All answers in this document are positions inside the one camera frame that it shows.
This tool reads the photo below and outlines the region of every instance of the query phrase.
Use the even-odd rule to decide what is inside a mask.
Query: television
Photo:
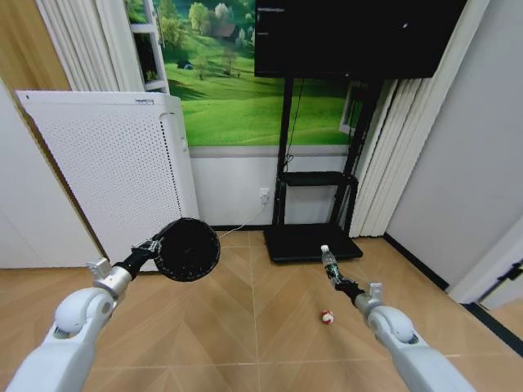
[[[429,78],[467,0],[257,0],[254,74]]]

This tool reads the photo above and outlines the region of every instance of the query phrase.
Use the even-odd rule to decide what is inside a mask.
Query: wall outlet
[[[260,200],[261,204],[267,204],[270,199],[269,188],[260,188]]]

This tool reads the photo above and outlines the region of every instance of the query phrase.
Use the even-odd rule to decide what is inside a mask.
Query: round mesh paddle
[[[165,226],[153,240],[161,249],[154,259],[158,270],[170,279],[193,282],[207,275],[220,259],[220,241],[201,220],[181,218]]]

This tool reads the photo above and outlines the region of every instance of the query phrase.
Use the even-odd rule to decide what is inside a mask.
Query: tv stand
[[[264,230],[270,259],[278,264],[304,261],[321,261],[320,246],[328,244],[338,259],[363,256],[363,252],[349,238],[352,213],[354,211],[358,180],[354,176],[357,159],[369,131],[382,80],[366,81],[363,95],[363,108],[354,135],[349,142],[348,155],[343,171],[285,171],[287,155],[288,125],[293,102],[293,78],[285,78],[284,104],[279,134],[278,166],[275,183],[275,202],[272,225]],[[304,225],[285,224],[285,201],[288,186],[337,186],[333,210],[326,223]],[[348,204],[343,227],[341,224],[342,206],[347,190]]]

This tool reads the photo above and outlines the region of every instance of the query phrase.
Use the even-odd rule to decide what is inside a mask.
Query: water bottle
[[[327,276],[329,277],[330,281],[333,284],[335,284],[336,282],[339,282],[342,278],[340,269],[337,267],[336,257],[334,257],[332,252],[329,250],[329,245],[322,245],[321,251],[321,262],[324,265],[325,272],[327,273]]]

